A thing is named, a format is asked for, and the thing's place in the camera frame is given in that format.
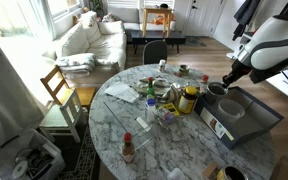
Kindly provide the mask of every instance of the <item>window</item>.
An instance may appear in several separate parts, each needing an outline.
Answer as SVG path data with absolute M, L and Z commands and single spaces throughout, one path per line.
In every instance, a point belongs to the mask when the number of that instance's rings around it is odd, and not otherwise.
M 80 0 L 48 0 L 52 16 L 55 19 L 79 8 L 80 4 Z
M 137 8 L 139 0 L 107 0 L 108 6 Z
M 156 5 L 161 5 L 161 4 L 167 4 L 168 7 L 170 8 L 174 8 L 174 3 L 175 0 L 160 0 L 160 1 L 157 1 L 157 0 L 144 0 L 144 6 L 156 6 Z

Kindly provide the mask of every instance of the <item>wooden floor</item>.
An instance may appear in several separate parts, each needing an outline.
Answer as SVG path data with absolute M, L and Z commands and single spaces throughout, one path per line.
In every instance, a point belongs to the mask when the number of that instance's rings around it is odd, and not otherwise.
M 206 47 L 180 46 L 179 55 L 175 47 L 172 49 L 169 46 L 167 63 L 187 64 L 204 74 L 222 79 L 231 71 L 233 61 L 226 57 L 226 53 L 231 50 L 214 39 L 200 38 L 200 40 L 206 44 Z M 133 46 L 128 45 L 126 68 L 142 64 L 143 47 L 139 46 L 135 55 Z M 270 133 L 275 145 L 276 161 L 282 155 L 288 155 L 288 97 L 266 81 L 253 84 L 248 76 L 242 77 L 231 86 L 240 86 L 285 117 Z

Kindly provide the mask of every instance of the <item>marble tabletop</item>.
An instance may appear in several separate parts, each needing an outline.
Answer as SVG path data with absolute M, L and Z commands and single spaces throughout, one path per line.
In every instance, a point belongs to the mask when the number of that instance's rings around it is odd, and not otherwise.
M 172 171 L 179 168 L 184 179 L 203 179 L 203 170 L 212 162 L 239 167 L 249 179 L 269 179 L 274 168 L 272 139 L 263 134 L 236 148 L 228 149 L 195 113 L 179 116 L 166 130 L 152 123 L 152 129 L 134 135 L 136 150 L 132 163 L 122 158 L 123 134 L 130 129 L 129 119 L 143 117 L 145 98 L 130 104 L 104 93 L 115 82 L 136 86 L 144 77 L 162 77 L 169 82 L 203 87 L 201 71 L 190 69 L 189 76 L 173 75 L 178 66 L 166 65 L 165 72 L 158 65 L 142 65 L 124 70 L 107 82 L 96 93 L 90 108 L 89 127 L 92 141 L 102 162 L 118 179 L 166 179 L 162 167 Z M 210 77 L 209 82 L 218 81 Z

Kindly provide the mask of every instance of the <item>rug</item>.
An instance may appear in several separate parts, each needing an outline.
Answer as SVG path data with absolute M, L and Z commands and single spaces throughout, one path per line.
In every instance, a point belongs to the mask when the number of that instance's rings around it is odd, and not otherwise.
M 81 138 L 80 143 L 76 143 L 72 136 L 54 136 L 54 144 L 61 149 L 66 164 L 56 179 L 98 179 L 101 160 L 92 143 L 89 126 L 77 126 L 76 130 Z
M 195 47 L 202 47 L 206 46 L 202 41 L 199 40 L 196 36 L 186 36 L 185 45 L 187 46 L 195 46 Z

